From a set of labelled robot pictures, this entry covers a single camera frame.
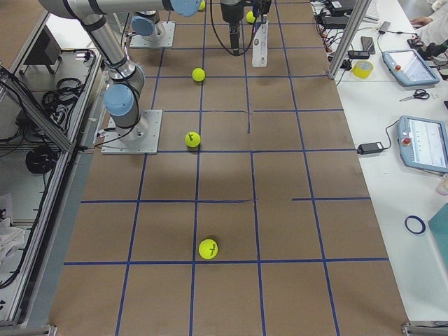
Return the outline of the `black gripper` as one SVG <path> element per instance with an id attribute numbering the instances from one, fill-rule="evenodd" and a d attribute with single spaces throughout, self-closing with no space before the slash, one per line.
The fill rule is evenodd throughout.
<path id="1" fill-rule="evenodd" d="M 271 4 L 271 0 L 251 0 L 253 16 L 260 17 L 268 14 Z"/>
<path id="2" fill-rule="evenodd" d="M 233 55 L 240 55 L 240 21 L 244 16 L 244 0 L 220 0 L 221 15 L 229 24 L 230 47 Z"/>

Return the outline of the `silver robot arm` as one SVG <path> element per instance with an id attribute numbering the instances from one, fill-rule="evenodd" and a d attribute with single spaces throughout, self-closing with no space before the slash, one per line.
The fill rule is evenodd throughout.
<path id="1" fill-rule="evenodd" d="M 239 29 L 239 23 L 244 16 L 244 8 L 252 7 L 254 18 L 269 13 L 271 1 L 220 1 L 223 20 L 229 24 L 231 37 Z M 160 21 L 156 10 L 135 12 L 131 27 L 136 35 L 147 41 L 160 40 L 165 35 L 165 24 Z"/>
<path id="2" fill-rule="evenodd" d="M 41 1 L 49 13 L 75 19 L 90 37 L 109 68 L 113 85 L 104 93 L 104 105 L 115 123 L 117 139 L 140 141 L 148 133 L 142 120 L 139 98 L 144 73 L 128 56 L 115 37 L 106 16 L 120 12 L 174 11 L 190 17 L 199 10 L 199 1 Z"/>

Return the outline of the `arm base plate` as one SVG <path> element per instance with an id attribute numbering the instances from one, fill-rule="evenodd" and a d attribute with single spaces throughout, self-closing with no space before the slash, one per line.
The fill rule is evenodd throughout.
<path id="1" fill-rule="evenodd" d="M 159 21 L 154 24 L 147 20 L 133 20 L 133 36 L 130 48 L 171 48 L 174 42 L 176 23 L 173 21 Z"/>
<path id="2" fill-rule="evenodd" d="M 129 134 L 125 129 L 116 128 L 110 117 L 108 127 L 114 130 L 106 133 L 106 144 L 101 146 L 101 152 L 105 155 L 155 155 L 158 152 L 162 114 L 162 110 L 143 110 L 139 123 Z"/>

